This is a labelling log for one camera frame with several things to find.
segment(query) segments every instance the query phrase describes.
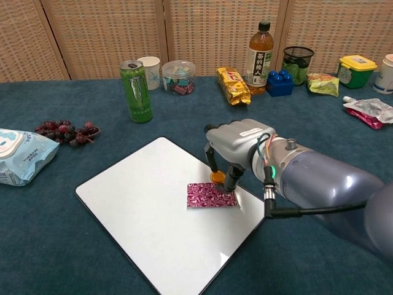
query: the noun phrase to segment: blue lego block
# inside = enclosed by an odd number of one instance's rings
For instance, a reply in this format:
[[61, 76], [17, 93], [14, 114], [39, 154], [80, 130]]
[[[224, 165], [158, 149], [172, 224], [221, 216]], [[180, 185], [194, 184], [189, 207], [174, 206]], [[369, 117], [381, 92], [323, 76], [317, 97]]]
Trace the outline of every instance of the blue lego block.
[[282, 69], [278, 73], [276, 71], [270, 71], [266, 91], [271, 96], [291, 95], [293, 89], [294, 83], [292, 82], [292, 76], [285, 69]]

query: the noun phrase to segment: green energy drink can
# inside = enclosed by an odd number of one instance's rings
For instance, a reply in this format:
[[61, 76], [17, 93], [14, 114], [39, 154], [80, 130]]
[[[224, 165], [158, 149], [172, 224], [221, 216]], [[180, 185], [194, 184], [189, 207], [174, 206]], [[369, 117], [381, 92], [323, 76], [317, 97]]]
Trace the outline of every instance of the green energy drink can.
[[124, 84], [131, 120], [137, 123], [151, 120], [153, 113], [142, 62], [124, 61], [120, 64], [120, 76]]

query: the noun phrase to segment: pink snack pouch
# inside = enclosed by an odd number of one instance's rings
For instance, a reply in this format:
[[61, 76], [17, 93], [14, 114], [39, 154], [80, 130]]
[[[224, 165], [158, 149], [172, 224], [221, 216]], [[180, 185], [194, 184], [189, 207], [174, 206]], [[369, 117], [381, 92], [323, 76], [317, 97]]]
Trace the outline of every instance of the pink snack pouch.
[[344, 96], [343, 100], [347, 113], [359, 118], [372, 129], [381, 129], [386, 124], [393, 123], [393, 107], [377, 98], [355, 100]]

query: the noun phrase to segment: white cup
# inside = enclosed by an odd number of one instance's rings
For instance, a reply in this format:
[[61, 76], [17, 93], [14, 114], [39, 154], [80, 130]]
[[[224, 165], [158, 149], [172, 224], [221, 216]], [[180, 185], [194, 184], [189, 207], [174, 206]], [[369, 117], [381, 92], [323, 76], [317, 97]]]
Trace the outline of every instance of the white cup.
[[393, 93], [393, 54], [385, 56], [373, 89], [383, 94]]
[[141, 57], [138, 58], [145, 68], [147, 88], [149, 90], [157, 89], [160, 86], [160, 59], [158, 57]]

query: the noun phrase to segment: blue packaging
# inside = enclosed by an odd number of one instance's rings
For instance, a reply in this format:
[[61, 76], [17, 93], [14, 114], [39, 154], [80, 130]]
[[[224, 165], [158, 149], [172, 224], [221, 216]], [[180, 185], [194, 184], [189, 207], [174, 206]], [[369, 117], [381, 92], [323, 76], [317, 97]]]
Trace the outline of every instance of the blue packaging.
[[59, 143], [37, 133], [0, 128], [0, 183], [25, 186], [58, 148]]

